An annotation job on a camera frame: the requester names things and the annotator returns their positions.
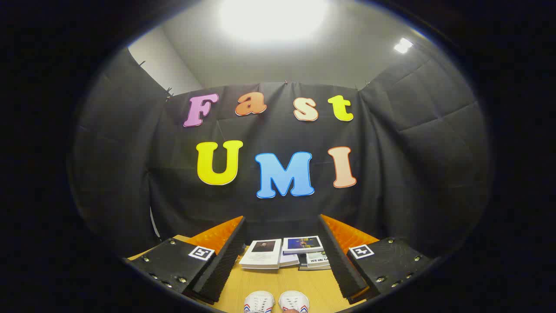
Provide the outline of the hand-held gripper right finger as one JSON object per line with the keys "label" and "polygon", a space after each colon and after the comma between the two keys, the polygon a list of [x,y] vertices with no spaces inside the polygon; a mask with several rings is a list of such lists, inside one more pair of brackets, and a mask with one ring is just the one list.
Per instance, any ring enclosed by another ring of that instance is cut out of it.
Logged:
{"label": "hand-held gripper right finger", "polygon": [[377,239],[323,214],[318,222],[318,237],[332,274],[340,293],[351,304],[394,292],[435,261],[403,238]]}

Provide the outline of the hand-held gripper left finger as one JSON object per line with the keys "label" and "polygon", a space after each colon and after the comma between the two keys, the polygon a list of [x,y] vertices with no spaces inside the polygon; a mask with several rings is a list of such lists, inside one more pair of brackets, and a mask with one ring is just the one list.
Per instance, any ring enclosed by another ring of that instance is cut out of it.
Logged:
{"label": "hand-held gripper left finger", "polygon": [[129,263],[165,289],[214,304],[244,252],[245,234],[238,216],[186,240],[169,238]]}

